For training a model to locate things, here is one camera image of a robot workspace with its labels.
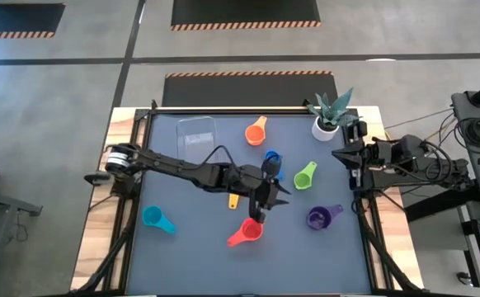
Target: green measuring cup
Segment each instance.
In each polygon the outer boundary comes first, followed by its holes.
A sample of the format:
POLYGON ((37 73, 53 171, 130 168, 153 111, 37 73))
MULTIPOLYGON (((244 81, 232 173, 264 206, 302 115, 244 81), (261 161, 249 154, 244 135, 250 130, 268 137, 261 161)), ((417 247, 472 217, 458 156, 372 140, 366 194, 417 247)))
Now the green measuring cup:
POLYGON ((312 161, 308 163, 308 166, 306 166, 303 170, 295 174, 295 178, 293 181, 297 190, 306 190, 312 186, 312 179, 315 168, 317 168, 317 164, 312 161))

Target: wooden table frame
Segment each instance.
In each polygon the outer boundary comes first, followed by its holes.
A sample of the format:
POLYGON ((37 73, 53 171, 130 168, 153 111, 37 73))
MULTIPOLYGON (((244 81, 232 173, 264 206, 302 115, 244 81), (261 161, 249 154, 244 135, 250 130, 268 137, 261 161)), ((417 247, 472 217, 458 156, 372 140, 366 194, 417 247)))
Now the wooden table frame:
MULTIPOLYGON (((368 135, 363 138, 365 143, 370 143, 372 137, 384 138, 384 127, 377 106, 350 107, 356 109, 361 119, 368 125, 368 135)), ((152 127, 152 117, 155 113, 169 114, 289 114, 304 111, 305 107, 156 107, 133 108, 121 107, 113 110, 110 125, 106 135, 104 147, 109 144, 135 142, 148 147, 149 130, 152 127)), ((100 170, 104 170, 107 153, 101 155, 100 170)), ((94 189, 91 203, 96 203, 108 196, 111 185, 98 186, 94 189)), ((397 188, 390 188, 387 191, 397 203, 402 205, 401 196, 397 188)), ((130 200, 108 200, 99 205, 88 214, 86 227, 82 237, 81 248, 73 275, 71 289, 80 288, 97 269, 103 258, 125 227, 126 218, 129 217, 130 200)), ((386 199, 378 198, 372 201, 367 210, 366 217, 369 224, 373 226, 374 232, 378 235, 381 243, 386 247, 389 255, 398 264, 401 270, 408 276, 412 283, 422 287, 421 275, 417 264, 416 254, 412 245, 412 238, 408 228, 405 214, 386 199)), ((131 207, 131 211, 137 212, 137 204, 131 207)), ((371 289, 393 290, 400 288, 398 283, 386 269, 386 266, 379 260, 374 248, 364 238, 364 250, 369 267, 369 279, 371 289)), ((114 266, 110 269, 111 278, 104 280, 97 289, 110 290, 119 289, 124 293, 128 271, 129 255, 131 253, 131 240, 121 248, 114 266), (118 285, 112 285, 113 280, 119 280, 118 285)))

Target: black floor mat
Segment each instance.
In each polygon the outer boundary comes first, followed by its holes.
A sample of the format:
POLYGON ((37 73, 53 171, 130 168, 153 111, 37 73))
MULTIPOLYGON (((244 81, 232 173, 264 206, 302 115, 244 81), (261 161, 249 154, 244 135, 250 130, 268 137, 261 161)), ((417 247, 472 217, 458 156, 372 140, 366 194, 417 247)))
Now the black floor mat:
POLYGON ((315 27, 315 0, 174 0, 174 31, 315 27))
POLYGON ((301 106, 324 92, 337 98, 330 71, 171 73, 162 106, 301 106))
POLYGON ((66 7, 51 4, 0 4, 0 38, 50 38, 66 7))

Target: orange measuring cup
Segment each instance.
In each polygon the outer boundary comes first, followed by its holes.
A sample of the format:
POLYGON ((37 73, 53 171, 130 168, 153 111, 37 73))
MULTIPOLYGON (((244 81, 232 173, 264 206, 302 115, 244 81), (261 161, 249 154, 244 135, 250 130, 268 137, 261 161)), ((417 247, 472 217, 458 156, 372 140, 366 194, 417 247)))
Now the orange measuring cup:
POLYGON ((257 223, 252 218, 243 221, 240 229, 227 240, 227 246, 232 248, 239 243, 255 241, 264 233, 264 225, 257 223))
POLYGON ((266 139, 266 122, 267 118, 261 116, 255 122, 246 129, 246 140, 250 145, 260 145, 266 139))

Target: orange and black striped tape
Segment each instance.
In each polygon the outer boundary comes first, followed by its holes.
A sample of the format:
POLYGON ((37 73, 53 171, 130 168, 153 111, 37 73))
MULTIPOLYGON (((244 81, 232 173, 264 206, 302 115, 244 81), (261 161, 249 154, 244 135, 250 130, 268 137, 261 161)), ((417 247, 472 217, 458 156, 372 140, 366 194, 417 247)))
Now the orange and black striped tape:
POLYGON ((332 74, 332 71, 313 70, 313 71, 230 71, 219 73, 169 73, 166 78, 181 77, 216 77, 216 76, 247 76, 247 75, 297 75, 297 74, 332 74))
POLYGON ((37 32, 0 32, 0 39, 8 38, 51 38, 55 32, 37 31, 37 32))
POLYGON ((320 27, 320 21, 254 21, 214 24, 184 24, 171 26, 172 31, 227 30, 227 29, 271 29, 320 27))

